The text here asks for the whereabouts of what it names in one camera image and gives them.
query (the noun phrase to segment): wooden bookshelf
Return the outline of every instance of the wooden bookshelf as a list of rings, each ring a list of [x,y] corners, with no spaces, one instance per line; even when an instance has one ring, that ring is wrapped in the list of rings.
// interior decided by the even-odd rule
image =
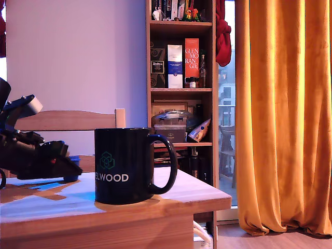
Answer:
[[[212,146],[212,143],[209,142],[200,142],[200,143],[174,143],[174,147],[202,147],[202,146]],[[155,148],[165,147],[164,144],[154,144]]]
[[[150,31],[158,35],[192,36],[208,32],[212,22],[150,21]]]
[[[209,22],[183,22],[183,21],[155,21],[151,18],[151,0],[146,0],[146,51],[147,51],[147,119],[151,127],[151,104],[153,102],[188,102],[188,105],[202,104],[204,120],[212,116],[207,137],[200,143],[175,143],[175,147],[197,146],[199,155],[209,159],[211,163],[211,185],[218,187],[218,64],[216,63],[216,19],[215,0],[195,1],[194,8],[205,9],[205,16]],[[206,87],[195,89],[168,89],[152,88],[150,86],[150,41],[162,40],[166,44],[182,44],[184,49],[185,38],[199,38],[200,49],[204,49],[206,66]],[[155,148],[162,148],[163,144],[155,144]],[[199,222],[207,222],[209,232],[216,244],[216,212],[196,214],[194,218]]]

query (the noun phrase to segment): green hexagon logo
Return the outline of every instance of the green hexagon logo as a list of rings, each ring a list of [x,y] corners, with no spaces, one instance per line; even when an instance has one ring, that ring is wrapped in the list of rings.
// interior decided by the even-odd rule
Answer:
[[[99,160],[100,162],[100,167],[103,169],[111,169],[115,166],[115,161],[114,158],[112,158],[112,155],[108,152],[102,153],[102,157]]]

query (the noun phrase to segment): wall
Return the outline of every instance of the wall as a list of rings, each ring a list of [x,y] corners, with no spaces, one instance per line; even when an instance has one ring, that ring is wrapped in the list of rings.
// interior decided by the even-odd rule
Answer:
[[[9,99],[34,94],[43,110],[114,113],[145,127],[145,0],[7,1]],[[43,133],[71,154],[93,153],[93,132]]]

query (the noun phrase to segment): glass door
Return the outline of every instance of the glass door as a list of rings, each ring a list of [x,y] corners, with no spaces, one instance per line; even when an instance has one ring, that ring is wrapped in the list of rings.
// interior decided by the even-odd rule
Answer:
[[[235,163],[235,2],[225,1],[225,21],[231,26],[231,61],[219,66],[219,189],[232,196],[232,209],[217,212],[218,220],[238,219]]]

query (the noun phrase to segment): red scarf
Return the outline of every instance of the red scarf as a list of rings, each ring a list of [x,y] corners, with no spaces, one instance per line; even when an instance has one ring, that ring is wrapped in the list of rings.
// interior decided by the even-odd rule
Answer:
[[[225,0],[217,0],[216,3],[216,61],[220,66],[226,66],[232,53],[231,28],[225,21]]]
[[[1,15],[5,0],[0,0],[0,58],[6,57],[6,23]]]

